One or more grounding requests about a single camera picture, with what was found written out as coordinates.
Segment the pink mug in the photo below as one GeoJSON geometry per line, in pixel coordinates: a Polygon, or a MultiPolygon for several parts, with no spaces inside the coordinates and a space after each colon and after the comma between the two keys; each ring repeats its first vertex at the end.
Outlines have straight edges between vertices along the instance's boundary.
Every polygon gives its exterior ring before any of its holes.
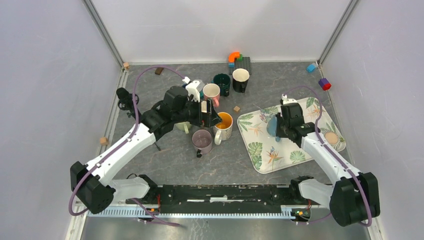
{"type": "Polygon", "coordinates": [[[215,108],[220,106],[219,99],[221,95],[221,89],[217,84],[215,83],[206,84],[203,87],[202,92],[205,99],[212,100],[213,106],[215,108]]]}

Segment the light green mug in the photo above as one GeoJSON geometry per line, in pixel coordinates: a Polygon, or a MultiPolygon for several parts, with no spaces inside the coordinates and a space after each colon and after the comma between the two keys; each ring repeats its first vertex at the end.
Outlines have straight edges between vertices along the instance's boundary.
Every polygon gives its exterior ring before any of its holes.
{"type": "Polygon", "coordinates": [[[189,134],[192,125],[188,121],[184,121],[184,122],[176,123],[175,127],[178,130],[183,131],[185,134],[189,134]]]}

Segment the black octagonal mug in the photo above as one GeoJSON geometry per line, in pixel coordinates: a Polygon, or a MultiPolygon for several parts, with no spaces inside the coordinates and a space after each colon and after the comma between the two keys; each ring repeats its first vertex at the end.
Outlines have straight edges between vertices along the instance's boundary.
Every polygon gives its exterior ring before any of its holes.
{"type": "Polygon", "coordinates": [[[232,72],[232,87],[237,93],[245,93],[250,78],[248,70],[238,68],[232,72]]]}

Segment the lilac mug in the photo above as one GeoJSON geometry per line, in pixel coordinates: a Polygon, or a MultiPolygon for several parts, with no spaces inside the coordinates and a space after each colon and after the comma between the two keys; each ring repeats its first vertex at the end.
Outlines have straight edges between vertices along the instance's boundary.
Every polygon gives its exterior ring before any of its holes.
{"type": "Polygon", "coordinates": [[[196,157],[201,158],[212,150],[213,136],[206,129],[199,129],[192,135],[192,144],[196,150],[196,157]]]}

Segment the white striped mug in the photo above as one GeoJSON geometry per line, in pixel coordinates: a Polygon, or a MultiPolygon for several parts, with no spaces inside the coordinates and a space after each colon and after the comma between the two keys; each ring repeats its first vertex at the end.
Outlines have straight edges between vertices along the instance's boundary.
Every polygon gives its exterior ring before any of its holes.
{"type": "Polygon", "coordinates": [[[340,150],[341,139],[334,131],[325,131],[323,133],[326,141],[336,150],[340,150]]]}

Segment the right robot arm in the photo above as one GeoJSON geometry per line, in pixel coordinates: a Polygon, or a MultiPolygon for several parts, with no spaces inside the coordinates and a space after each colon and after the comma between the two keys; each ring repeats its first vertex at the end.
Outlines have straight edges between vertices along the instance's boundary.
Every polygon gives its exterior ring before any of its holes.
{"type": "Polygon", "coordinates": [[[289,199],[295,204],[308,199],[326,207],[342,227],[356,223],[369,227],[381,213],[377,177],[363,173],[332,148],[315,123],[305,122],[296,100],[281,100],[275,117],[276,136],[304,150],[331,181],[326,185],[311,176],[295,178],[289,185],[289,199]]]}

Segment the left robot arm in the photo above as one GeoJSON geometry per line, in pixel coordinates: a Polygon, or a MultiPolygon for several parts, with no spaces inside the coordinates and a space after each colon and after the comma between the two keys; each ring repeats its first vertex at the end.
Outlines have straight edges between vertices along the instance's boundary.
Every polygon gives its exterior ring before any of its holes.
{"type": "Polygon", "coordinates": [[[68,204],[71,215],[73,202],[78,198],[88,211],[98,214],[111,203],[140,199],[153,203],[157,190],[141,177],[115,180],[115,175],[137,154],[153,145],[174,129],[174,125],[189,122],[197,127],[210,128],[222,122],[210,99],[200,100],[197,94],[181,86],[172,86],[143,114],[136,115],[134,126],[111,148],[86,164],[75,162],[70,168],[72,194],[68,204]]]}

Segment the light blue mug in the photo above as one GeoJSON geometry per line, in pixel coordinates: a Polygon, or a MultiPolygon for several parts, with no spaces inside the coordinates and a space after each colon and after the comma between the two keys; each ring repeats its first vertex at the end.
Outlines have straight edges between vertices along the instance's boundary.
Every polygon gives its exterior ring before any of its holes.
{"type": "Polygon", "coordinates": [[[280,142],[281,138],[276,135],[277,130],[277,118],[273,115],[270,120],[267,122],[266,131],[267,133],[274,138],[276,142],[280,142]]]}

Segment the cream upside-down mug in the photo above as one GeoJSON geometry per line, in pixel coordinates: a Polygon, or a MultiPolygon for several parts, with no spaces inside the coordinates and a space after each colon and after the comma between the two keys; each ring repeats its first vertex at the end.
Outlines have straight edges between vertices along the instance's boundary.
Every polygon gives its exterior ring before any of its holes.
{"type": "Polygon", "coordinates": [[[229,113],[219,112],[218,115],[221,118],[221,122],[213,128],[215,145],[220,145],[222,141],[226,141],[231,137],[234,123],[233,117],[229,113]]]}

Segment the dark green mug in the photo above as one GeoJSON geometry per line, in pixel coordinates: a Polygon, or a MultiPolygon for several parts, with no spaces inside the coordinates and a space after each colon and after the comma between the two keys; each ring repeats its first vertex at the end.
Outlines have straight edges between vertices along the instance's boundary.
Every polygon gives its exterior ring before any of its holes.
{"type": "Polygon", "coordinates": [[[219,86],[220,96],[228,97],[230,95],[231,78],[225,73],[219,73],[212,79],[212,83],[219,86]]]}

